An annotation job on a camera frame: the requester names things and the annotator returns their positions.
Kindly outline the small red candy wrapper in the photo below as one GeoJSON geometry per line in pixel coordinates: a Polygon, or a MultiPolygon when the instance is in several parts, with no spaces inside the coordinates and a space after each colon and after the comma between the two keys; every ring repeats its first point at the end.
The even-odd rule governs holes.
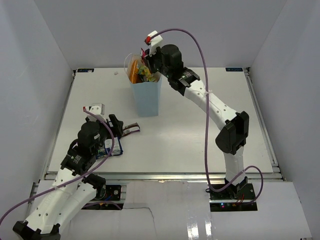
{"type": "Polygon", "coordinates": [[[140,49],[140,58],[141,58],[141,61],[143,62],[146,58],[146,52],[141,48],[140,49]]]}

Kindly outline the yellow green candy bag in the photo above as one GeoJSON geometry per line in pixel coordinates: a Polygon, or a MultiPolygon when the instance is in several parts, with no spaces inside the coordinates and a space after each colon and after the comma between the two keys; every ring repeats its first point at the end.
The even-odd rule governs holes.
{"type": "Polygon", "coordinates": [[[151,73],[150,70],[148,69],[148,67],[145,65],[142,65],[139,67],[137,74],[143,82],[156,82],[157,81],[154,74],[151,73]]]}

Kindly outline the orange chips bag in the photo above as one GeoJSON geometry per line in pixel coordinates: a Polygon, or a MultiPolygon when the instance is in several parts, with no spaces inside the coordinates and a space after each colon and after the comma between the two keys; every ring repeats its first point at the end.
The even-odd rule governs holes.
{"type": "Polygon", "coordinates": [[[136,59],[132,62],[130,74],[129,74],[129,80],[132,84],[137,84],[140,82],[139,69],[140,69],[139,61],[136,59]]]}

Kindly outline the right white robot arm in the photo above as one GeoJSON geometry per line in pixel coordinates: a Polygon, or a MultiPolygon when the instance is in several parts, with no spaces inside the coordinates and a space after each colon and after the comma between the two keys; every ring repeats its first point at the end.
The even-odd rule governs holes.
{"type": "Polygon", "coordinates": [[[223,189],[229,198],[238,199],[248,182],[243,153],[249,135],[249,115],[245,111],[237,112],[207,91],[199,75],[184,66],[176,45],[142,50],[141,59],[152,74],[166,77],[171,88],[195,103],[216,124],[220,132],[215,143],[223,152],[226,170],[223,189]]]}

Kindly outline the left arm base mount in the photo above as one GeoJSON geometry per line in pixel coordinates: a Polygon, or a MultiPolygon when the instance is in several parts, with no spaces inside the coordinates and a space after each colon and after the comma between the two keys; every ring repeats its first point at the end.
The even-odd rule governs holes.
{"type": "Polygon", "coordinates": [[[96,190],[95,197],[87,203],[83,210],[121,210],[121,185],[106,184],[96,190]]]}

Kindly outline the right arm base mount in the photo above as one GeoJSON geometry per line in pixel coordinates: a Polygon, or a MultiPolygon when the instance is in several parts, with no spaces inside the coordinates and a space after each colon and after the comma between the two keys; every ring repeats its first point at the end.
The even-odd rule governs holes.
{"type": "Polygon", "coordinates": [[[213,192],[207,188],[205,191],[209,194],[209,205],[212,213],[255,212],[258,210],[256,202],[249,204],[256,197],[251,183],[246,184],[237,194],[228,189],[221,192],[213,192]]]}

